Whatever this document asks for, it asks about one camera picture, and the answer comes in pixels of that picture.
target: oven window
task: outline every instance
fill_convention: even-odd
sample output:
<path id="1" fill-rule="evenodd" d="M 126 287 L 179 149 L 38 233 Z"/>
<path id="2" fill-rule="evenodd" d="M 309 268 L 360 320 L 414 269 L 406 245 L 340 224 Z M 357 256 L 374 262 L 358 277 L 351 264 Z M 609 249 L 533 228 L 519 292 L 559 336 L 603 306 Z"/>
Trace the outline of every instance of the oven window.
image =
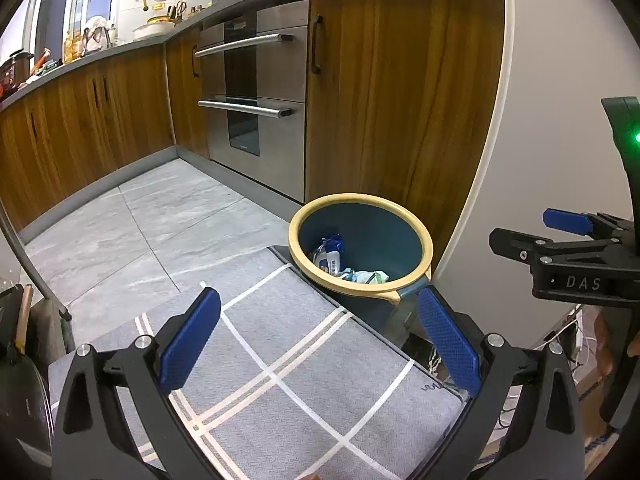
<path id="1" fill-rule="evenodd" d="M 256 13 L 225 23 L 225 43 L 254 38 Z M 227 50 L 225 56 L 226 95 L 257 97 L 257 65 L 254 46 Z"/>
<path id="2" fill-rule="evenodd" d="M 226 102 L 248 106 L 258 105 L 258 99 L 227 97 Z M 226 113 L 226 121 L 229 129 L 229 145 L 243 152 L 260 156 L 258 116 L 230 110 Z"/>

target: electric appliance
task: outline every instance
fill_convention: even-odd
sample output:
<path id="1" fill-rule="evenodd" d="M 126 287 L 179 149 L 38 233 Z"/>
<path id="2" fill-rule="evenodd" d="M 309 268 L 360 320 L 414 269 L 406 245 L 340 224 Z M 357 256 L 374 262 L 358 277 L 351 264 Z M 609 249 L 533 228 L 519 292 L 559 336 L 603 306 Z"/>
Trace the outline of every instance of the electric appliance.
<path id="1" fill-rule="evenodd" d="M 13 94 L 22 83 L 27 81 L 30 74 L 29 60 L 33 57 L 30 52 L 23 49 L 13 52 L 7 61 L 0 66 L 0 86 L 2 95 L 0 100 L 4 100 Z"/>
<path id="2" fill-rule="evenodd" d="M 304 202 L 308 1 L 204 29 L 201 59 L 212 160 Z"/>

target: blue gripper pad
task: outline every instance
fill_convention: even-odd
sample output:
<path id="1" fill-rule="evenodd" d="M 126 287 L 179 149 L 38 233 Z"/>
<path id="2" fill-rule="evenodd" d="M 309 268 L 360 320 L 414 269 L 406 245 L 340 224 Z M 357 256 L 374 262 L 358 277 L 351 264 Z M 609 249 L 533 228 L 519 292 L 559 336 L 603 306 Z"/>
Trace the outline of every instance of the blue gripper pad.
<path id="1" fill-rule="evenodd" d="M 593 232 L 593 224 L 587 216 L 561 209 L 547 209 L 542 214 L 542 221 L 551 229 L 576 235 L 588 235 Z"/>
<path id="2" fill-rule="evenodd" d="M 482 385 L 478 354 L 430 288 L 418 295 L 418 316 L 456 386 L 475 397 Z"/>
<path id="3" fill-rule="evenodd" d="M 221 302 L 218 292 L 210 288 L 204 297 L 201 295 L 199 298 L 200 303 L 160 356 L 158 383 L 166 396 L 172 390 L 184 386 L 200 352 L 220 320 Z"/>

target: baseboard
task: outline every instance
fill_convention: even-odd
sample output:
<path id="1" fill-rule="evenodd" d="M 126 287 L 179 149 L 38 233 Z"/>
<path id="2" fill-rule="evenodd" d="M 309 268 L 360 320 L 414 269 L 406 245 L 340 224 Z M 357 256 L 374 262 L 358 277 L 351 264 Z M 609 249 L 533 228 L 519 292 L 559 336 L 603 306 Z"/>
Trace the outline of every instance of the baseboard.
<path id="1" fill-rule="evenodd" d="M 105 175 L 99 180 L 92 182 L 81 190 L 76 191 L 73 195 L 65 198 L 62 202 L 56 204 L 47 212 L 37 217 L 27 227 L 18 233 L 23 244 L 28 244 L 36 236 L 49 229 L 53 224 L 62 220 L 69 213 L 82 207 L 84 204 L 91 202 L 94 198 L 99 197 L 108 190 L 131 180 L 153 168 L 162 166 L 166 162 L 178 158 L 175 146 L 169 146 L 164 150 L 147 155 L 131 164 L 127 164 L 123 168 Z"/>
<path id="2" fill-rule="evenodd" d="M 289 199 L 268 187 L 262 186 L 257 182 L 245 177 L 240 173 L 236 173 L 225 166 L 222 166 L 213 160 L 207 160 L 196 153 L 190 152 L 185 148 L 178 146 L 178 156 L 191 164 L 202 173 L 208 174 L 211 178 L 216 179 L 225 186 L 230 187 L 252 202 L 279 216 L 283 220 L 290 222 L 296 211 L 302 206 L 292 199 Z"/>

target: black cabinet handle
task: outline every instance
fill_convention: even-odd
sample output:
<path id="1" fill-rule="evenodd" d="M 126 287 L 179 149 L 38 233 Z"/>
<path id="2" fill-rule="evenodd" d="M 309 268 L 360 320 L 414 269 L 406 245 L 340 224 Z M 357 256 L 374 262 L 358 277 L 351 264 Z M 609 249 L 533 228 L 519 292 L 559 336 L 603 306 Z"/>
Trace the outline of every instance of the black cabinet handle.
<path id="1" fill-rule="evenodd" d="M 320 14 L 316 14 L 313 18 L 313 27 L 311 29 L 311 72 L 314 74 L 320 73 L 320 67 L 316 63 L 316 36 L 318 36 L 319 23 L 322 23 L 322 16 Z"/>
<path id="2" fill-rule="evenodd" d="M 104 101 L 109 103 L 109 91 L 107 90 L 107 76 L 102 76 L 102 84 L 104 86 Z"/>
<path id="3" fill-rule="evenodd" d="M 29 115 L 31 116 L 31 128 L 33 129 L 33 138 L 37 139 L 38 131 L 36 130 L 36 121 L 33 119 L 33 112 L 29 112 Z"/>
<path id="4" fill-rule="evenodd" d="M 95 87 L 95 79 L 92 79 L 92 82 L 94 83 L 94 98 L 95 98 L 95 106 L 97 108 L 100 107 L 100 105 L 98 104 L 98 90 Z"/>
<path id="5" fill-rule="evenodd" d="M 193 45 L 193 47 L 191 47 L 191 71 L 193 72 L 193 76 L 194 77 L 200 77 L 200 74 L 196 73 L 196 65 L 194 64 L 194 54 L 196 53 L 196 49 L 197 49 L 197 45 Z"/>

